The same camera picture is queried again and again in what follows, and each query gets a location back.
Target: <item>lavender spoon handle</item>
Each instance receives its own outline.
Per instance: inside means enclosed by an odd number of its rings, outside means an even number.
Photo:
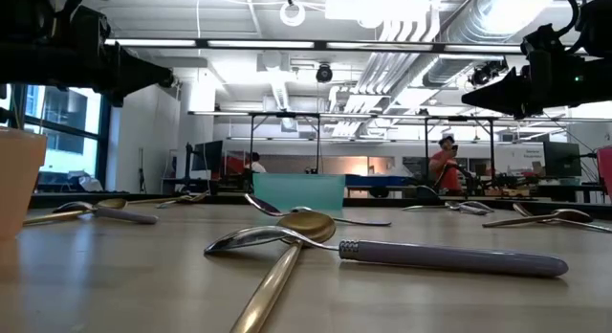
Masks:
[[[149,214],[139,214],[130,211],[109,209],[109,208],[98,208],[95,211],[96,216],[109,217],[115,219],[126,220],[141,224],[155,224],[158,221],[158,217]]]
[[[372,241],[342,241],[339,255],[365,262],[530,277],[552,278],[568,270],[565,261],[546,255]]]

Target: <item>computer monitor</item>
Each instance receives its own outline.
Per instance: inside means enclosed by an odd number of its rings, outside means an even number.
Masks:
[[[580,148],[573,143],[544,142],[546,176],[581,176]]]
[[[193,147],[191,170],[210,170],[213,173],[218,173],[221,170],[222,154],[223,141],[196,144]]]

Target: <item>workbench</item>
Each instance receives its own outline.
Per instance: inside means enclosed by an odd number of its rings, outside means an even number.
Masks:
[[[287,248],[273,242],[203,256],[226,233],[275,223],[248,206],[128,208],[161,220],[141,226],[84,216],[27,227],[1,243],[0,332],[228,332]],[[265,331],[612,331],[610,234],[544,224],[481,228],[517,217],[513,211],[348,208],[344,217],[393,226],[338,224],[328,244],[352,238],[510,249],[561,257],[570,270],[558,279],[453,273],[340,261],[306,249]]]

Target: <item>security camera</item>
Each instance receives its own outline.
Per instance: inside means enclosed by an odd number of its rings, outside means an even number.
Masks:
[[[327,83],[332,80],[334,73],[332,72],[332,68],[329,67],[329,64],[320,64],[318,66],[317,71],[317,82],[319,83]]]

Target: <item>beige cup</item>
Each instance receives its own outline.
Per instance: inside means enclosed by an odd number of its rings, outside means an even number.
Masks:
[[[0,127],[0,239],[21,232],[46,149],[45,136]]]

